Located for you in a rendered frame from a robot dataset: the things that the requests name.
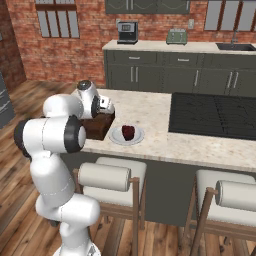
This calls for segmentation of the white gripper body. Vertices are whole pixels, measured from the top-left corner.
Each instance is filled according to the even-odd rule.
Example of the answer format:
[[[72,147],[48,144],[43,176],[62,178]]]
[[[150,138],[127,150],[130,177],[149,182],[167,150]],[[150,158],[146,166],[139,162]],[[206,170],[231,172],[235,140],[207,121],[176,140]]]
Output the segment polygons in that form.
[[[112,102],[108,103],[106,106],[100,105],[101,114],[113,114],[115,112],[115,107]]]

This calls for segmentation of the black and silver coffee machine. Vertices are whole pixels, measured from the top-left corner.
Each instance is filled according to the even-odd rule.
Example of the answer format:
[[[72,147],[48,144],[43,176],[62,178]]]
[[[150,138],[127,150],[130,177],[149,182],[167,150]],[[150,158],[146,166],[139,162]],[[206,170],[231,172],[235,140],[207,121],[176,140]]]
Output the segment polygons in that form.
[[[138,23],[118,23],[118,44],[136,44],[138,42]]]

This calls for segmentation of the dark grey drawer unit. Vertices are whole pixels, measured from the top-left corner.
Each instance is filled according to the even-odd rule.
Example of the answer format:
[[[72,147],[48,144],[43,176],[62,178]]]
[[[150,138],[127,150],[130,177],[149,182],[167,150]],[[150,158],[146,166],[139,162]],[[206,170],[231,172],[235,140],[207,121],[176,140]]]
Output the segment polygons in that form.
[[[0,71],[0,129],[6,126],[15,117],[15,112]]]

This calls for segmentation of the dark grey island cabinet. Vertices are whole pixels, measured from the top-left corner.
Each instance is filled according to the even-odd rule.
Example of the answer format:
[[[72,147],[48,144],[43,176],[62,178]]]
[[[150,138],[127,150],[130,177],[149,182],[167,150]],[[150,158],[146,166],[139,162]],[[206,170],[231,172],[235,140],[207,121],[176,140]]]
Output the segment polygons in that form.
[[[118,156],[118,159],[147,165],[145,220],[181,227],[185,226],[196,171],[221,171],[221,168],[125,156]]]

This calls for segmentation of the brown framed window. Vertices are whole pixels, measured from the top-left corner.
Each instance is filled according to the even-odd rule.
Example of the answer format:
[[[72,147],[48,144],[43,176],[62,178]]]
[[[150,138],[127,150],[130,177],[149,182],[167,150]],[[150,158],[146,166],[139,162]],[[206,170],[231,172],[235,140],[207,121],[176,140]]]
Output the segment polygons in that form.
[[[75,0],[35,0],[43,38],[79,38]]]

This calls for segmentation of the dark grey base cupboard run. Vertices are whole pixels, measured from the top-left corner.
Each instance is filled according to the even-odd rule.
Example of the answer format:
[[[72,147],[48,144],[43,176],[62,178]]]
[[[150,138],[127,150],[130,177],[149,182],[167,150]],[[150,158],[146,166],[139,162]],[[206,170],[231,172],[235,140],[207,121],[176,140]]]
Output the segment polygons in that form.
[[[109,89],[256,97],[256,55],[106,50]]]

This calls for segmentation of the pale grey round plate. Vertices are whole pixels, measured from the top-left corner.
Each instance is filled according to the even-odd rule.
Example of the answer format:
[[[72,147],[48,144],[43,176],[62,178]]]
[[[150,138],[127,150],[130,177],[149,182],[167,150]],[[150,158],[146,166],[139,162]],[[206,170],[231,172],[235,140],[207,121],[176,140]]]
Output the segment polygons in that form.
[[[138,126],[135,126],[134,138],[132,140],[126,141],[122,134],[122,127],[114,127],[109,131],[109,138],[112,142],[122,145],[131,146],[140,143],[144,139],[144,130]]]

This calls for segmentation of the white cushioned wooden bar stool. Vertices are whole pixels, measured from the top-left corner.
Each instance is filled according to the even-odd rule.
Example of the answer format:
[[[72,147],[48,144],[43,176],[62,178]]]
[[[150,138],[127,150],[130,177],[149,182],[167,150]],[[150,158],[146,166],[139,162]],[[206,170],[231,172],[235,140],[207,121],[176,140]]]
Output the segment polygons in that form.
[[[196,256],[203,233],[256,242],[256,179],[245,174],[200,169],[195,173],[181,246],[196,231],[189,256]]]
[[[144,162],[99,157],[73,170],[76,189],[100,202],[101,214],[133,221],[132,256],[138,256],[138,229],[145,226],[146,170]]]

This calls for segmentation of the dark sink basin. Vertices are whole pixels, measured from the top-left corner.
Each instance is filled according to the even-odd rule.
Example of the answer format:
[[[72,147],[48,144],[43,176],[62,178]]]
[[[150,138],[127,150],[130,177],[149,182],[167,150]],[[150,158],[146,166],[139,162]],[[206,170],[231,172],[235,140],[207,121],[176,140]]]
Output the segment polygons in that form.
[[[256,51],[256,48],[251,44],[234,44],[234,43],[216,43],[219,50],[227,51]]]

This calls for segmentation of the black hob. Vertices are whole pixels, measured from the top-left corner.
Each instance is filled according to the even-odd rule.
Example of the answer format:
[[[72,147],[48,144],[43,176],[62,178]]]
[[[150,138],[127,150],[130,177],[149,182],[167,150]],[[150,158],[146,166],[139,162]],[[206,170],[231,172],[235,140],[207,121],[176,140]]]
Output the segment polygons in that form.
[[[173,93],[168,131],[256,141],[256,98]]]

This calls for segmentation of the dark grey wall cupboards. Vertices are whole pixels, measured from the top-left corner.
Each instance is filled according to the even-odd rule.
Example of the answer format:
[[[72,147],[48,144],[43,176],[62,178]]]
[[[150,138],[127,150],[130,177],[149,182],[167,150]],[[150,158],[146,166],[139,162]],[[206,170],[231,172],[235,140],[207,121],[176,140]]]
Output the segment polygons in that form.
[[[105,0],[107,14],[188,14],[190,0]]]

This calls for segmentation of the pale green toaster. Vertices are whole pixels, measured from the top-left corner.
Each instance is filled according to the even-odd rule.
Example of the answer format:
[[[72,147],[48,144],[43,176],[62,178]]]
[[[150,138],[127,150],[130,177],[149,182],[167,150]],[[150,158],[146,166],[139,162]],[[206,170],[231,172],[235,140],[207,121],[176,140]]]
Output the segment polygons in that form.
[[[187,31],[185,29],[170,29],[166,37],[167,44],[187,44]]]

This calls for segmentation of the dark red steak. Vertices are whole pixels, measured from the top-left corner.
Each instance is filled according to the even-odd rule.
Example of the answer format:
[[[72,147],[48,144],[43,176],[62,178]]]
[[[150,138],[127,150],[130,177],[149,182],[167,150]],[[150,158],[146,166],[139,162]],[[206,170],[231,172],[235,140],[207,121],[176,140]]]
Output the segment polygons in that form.
[[[126,141],[130,141],[134,138],[135,128],[133,126],[123,125],[122,135]]]

